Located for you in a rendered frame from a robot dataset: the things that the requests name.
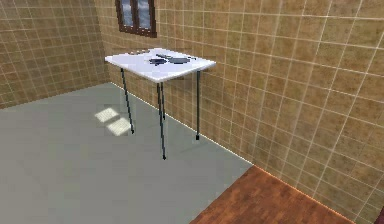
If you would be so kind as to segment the white table with black legs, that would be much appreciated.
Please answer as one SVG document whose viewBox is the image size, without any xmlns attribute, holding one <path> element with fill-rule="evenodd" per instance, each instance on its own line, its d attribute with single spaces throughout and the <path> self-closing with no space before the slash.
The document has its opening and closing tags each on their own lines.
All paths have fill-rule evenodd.
<svg viewBox="0 0 384 224">
<path fill-rule="evenodd" d="M 165 64 L 155 66 L 153 64 L 150 64 L 149 60 L 160 58 L 156 56 L 156 54 L 164 54 L 172 57 L 191 57 L 191 58 L 196 58 L 196 60 L 192 59 L 189 63 L 185 63 L 185 64 L 172 64 L 167 61 L 167 63 Z M 132 114 L 131 114 L 127 83 L 126 83 L 124 71 L 127 70 L 135 75 L 138 75 L 141 78 L 150 80 L 156 84 L 162 158 L 166 160 L 167 157 L 166 157 L 165 138 L 164 138 L 164 120 L 166 117 L 166 113 L 165 113 L 165 107 L 164 107 L 165 103 L 164 103 L 163 84 L 166 81 L 174 80 L 176 78 L 181 78 L 187 74 L 195 72 L 196 73 L 196 97 L 197 97 L 196 105 L 197 105 L 197 109 L 199 110 L 200 109 L 200 103 L 199 103 L 200 74 L 203 70 L 214 67 L 216 63 L 212 60 L 191 56 L 191 55 L 187 55 L 187 54 L 183 54 L 180 52 L 171 51 L 163 48 L 153 48 L 153 49 L 148 49 L 144 51 L 106 56 L 105 61 L 112 65 L 117 66 L 120 69 L 131 132 L 134 132 L 134 125 L 132 121 Z M 196 111 L 196 139 L 200 138 L 200 115 L 198 110 Z"/>
</svg>

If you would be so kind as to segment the dark frying pan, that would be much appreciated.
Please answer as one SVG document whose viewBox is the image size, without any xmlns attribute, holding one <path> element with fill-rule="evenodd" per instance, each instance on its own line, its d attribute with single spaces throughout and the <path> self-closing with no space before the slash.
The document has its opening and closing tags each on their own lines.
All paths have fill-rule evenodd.
<svg viewBox="0 0 384 224">
<path fill-rule="evenodd" d="M 192 59 L 196 60 L 196 58 L 191 58 L 191 57 L 172 57 L 164 54 L 156 54 L 156 56 L 166 59 L 169 63 L 172 63 L 172 64 L 185 64 L 185 63 L 189 63 Z"/>
</svg>

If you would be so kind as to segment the brown framed window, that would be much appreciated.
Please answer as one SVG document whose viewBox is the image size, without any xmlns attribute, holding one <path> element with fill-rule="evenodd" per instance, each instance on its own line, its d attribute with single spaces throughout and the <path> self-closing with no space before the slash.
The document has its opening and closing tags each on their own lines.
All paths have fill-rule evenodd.
<svg viewBox="0 0 384 224">
<path fill-rule="evenodd" d="M 156 38 L 154 0 L 115 0 L 120 32 Z"/>
</svg>

